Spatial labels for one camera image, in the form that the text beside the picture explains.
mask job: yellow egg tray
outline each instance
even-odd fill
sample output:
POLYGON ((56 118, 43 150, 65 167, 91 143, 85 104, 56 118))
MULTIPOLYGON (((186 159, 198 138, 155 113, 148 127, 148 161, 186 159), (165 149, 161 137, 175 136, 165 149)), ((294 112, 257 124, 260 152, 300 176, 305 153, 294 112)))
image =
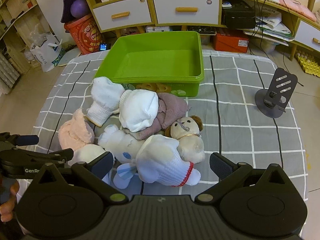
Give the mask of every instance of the yellow egg tray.
POLYGON ((304 51, 298 50, 295 54, 295 58, 305 73, 320 77, 320 66, 315 61, 315 57, 313 55, 309 55, 304 51))

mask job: red shoe box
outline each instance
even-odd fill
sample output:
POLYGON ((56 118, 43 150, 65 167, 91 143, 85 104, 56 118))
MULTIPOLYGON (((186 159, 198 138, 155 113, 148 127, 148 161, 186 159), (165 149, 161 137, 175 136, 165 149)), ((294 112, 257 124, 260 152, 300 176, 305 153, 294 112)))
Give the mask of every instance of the red shoe box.
POLYGON ((213 48, 219 51, 242 52, 248 50, 249 38, 240 30, 216 28, 217 35, 213 38, 213 48))

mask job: hand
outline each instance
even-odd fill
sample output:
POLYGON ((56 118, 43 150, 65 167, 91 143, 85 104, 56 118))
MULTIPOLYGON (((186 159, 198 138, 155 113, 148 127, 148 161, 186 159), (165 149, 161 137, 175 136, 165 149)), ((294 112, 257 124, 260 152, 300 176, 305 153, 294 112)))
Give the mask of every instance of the hand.
POLYGON ((20 185, 19 182, 16 181, 11 187, 10 187, 10 197, 9 200, 2 205, 0 205, 0 215, 1 215, 1 221, 2 222, 9 222, 13 218, 13 208, 16 202, 16 195, 19 191, 20 185))

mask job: pink fluffy cloth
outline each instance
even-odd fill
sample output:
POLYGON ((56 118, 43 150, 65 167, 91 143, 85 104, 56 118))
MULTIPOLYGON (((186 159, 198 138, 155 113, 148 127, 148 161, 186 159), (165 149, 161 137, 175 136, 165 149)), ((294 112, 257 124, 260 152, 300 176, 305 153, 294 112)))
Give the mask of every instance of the pink fluffy cloth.
POLYGON ((60 127, 58 138, 62 149, 71 148, 73 151, 93 143, 94 132, 85 122, 81 108, 73 113, 71 120, 60 127))
POLYGON ((169 93, 158 93, 158 99, 158 114, 150 127, 139 132, 130 132, 128 129, 124 129, 124 132, 131 134, 139 141, 144 140, 186 116, 188 104, 184 99, 169 93))

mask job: black box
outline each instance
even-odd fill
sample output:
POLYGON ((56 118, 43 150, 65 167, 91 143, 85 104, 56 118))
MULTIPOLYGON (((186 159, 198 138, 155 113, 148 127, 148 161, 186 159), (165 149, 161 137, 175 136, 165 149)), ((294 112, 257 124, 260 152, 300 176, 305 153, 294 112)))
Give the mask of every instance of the black box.
POLYGON ((230 29, 254 29, 254 9, 242 0, 229 0, 231 8, 222 8, 224 24, 230 29))

